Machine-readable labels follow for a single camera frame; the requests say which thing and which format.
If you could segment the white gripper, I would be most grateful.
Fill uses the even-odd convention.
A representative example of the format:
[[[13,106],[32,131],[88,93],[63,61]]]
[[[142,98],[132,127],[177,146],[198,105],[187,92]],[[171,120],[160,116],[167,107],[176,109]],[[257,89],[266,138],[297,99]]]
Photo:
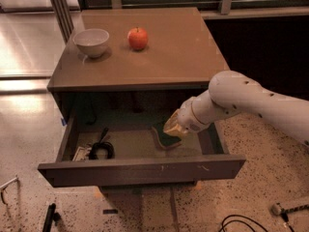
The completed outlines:
[[[185,101],[179,110],[176,110],[163,126],[163,132],[176,137],[185,137],[190,132],[199,132],[207,129],[211,122],[204,121],[206,104],[198,98]]]

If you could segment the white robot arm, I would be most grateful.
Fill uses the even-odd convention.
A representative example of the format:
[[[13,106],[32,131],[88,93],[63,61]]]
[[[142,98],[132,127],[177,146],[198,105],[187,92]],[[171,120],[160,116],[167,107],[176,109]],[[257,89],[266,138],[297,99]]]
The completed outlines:
[[[309,144],[309,101],[271,92],[234,71],[214,75],[208,90],[184,101],[163,131],[184,137],[241,112],[256,115],[301,144]]]

